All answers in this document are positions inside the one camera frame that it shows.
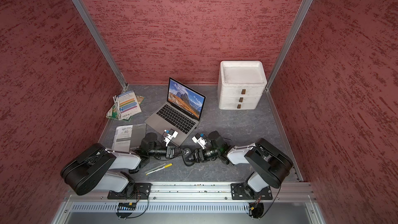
drawer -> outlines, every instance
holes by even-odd
[[[265,87],[221,87],[220,94],[225,96],[257,96],[262,95]]]
[[[220,95],[220,99],[218,101],[219,104],[225,104],[225,103],[257,103],[261,98],[261,95],[258,96],[225,96],[225,95]]]
[[[256,109],[258,102],[254,103],[223,103],[219,104],[218,108],[223,110],[252,110]]]

laptop screen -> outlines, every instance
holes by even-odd
[[[205,96],[193,89],[169,79],[169,92],[167,101],[188,116],[199,120],[202,114]]]

yellow marker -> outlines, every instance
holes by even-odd
[[[163,167],[160,167],[159,169],[156,169],[156,170],[153,170],[153,171],[151,171],[151,172],[148,172],[147,175],[149,175],[149,174],[151,174],[151,173],[153,173],[153,172],[158,172],[158,171],[160,171],[160,170],[162,170],[162,169],[165,169],[165,168],[167,168],[167,167],[170,167],[170,166],[172,166],[172,165],[173,165],[172,163],[169,163],[169,164],[167,164],[167,165],[165,165],[165,166],[163,166]]]

metal vent grille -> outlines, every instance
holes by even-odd
[[[71,212],[116,212],[117,202],[74,202]],[[143,212],[147,202],[139,202],[134,212]],[[149,202],[148,213],[247,213],[246,202]]]

metal corner post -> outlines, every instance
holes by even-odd
[[[307,14],[307,11],[311,6],[312,1],[313,0],[302,0],[300,8],[297,11],[296,17],[292,23],[289,33],[287,34],[286,40],[282,46],[281,52],[279,53],[276,62],[274,64],[274,67],[272,68],[271,73],[269,74],[266,90],[270,89],[272,82],[275,80],[276,74],[278,73],[278,70],[280,69],[282,62],[285,59],[286,54],[289,51],[289,48],[294,38],[296,37],[297,32],[300,29],[301,23],[304,20],[304,17]]]
[[[84,5],[83,1],[82,0],[72,0],[72,2],[74,3],[77,11],[82,16],[84,22],[87,25],[87,28],[90,30],[94,40],[97,42],[98,47],[102,51],[102,54],[104,55],[106,60],[108,61],[109,66],[111,66],[112,71],[115,73],[118,81],[122,85],[123,89],[126,89],[127,82],[126,82],[125,78],[123,77],[122,72],[117,67],[117,64],[116,64],[115,60],[113,59],[111,52],[109,51],[108,47],[106,46],[105,41],[103,40],[100,32],[98,31],[97,26],[94,24],[93,19],[91,18],[90,14],[88,13],[87,8]]]

